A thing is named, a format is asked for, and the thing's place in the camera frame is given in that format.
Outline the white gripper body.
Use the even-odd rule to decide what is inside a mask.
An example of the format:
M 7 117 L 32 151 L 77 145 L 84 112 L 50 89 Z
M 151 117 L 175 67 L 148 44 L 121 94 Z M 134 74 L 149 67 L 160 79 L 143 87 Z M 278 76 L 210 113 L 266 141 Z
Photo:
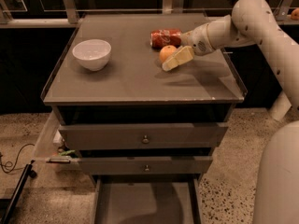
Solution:
M 208 24 L 205 23 L 187 33 L 183 33 L 180 37 L 181 44 L 183 46 L 192 47 L 194 53 L 198 56 L 204 56 L 214 52 L 215 49 L 212 47 L 208 38 L 207 27 Z

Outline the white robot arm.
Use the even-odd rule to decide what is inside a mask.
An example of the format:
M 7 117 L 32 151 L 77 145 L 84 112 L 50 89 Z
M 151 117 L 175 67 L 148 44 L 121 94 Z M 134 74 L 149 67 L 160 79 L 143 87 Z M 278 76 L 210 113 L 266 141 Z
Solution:
M 278 26 L 265 0 L 238 0 L 230 15 L 180 36 L 162 62 L 170 71 L 225 47 L 258 46 L 283 95 L 278 112 L 299 107 L 299 45 Z M 263 150 L 252 224 L 299 224 L 299 121 L 280 128 Z

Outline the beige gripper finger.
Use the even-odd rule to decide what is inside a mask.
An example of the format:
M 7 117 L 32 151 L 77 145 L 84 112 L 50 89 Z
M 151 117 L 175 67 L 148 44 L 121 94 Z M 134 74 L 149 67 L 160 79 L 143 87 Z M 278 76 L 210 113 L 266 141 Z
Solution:
M 163 63 L 164 71 L 170 71 L 180 65 L 183 65 L 194 58 L 194 51 L 190 46 L 180 46 Z

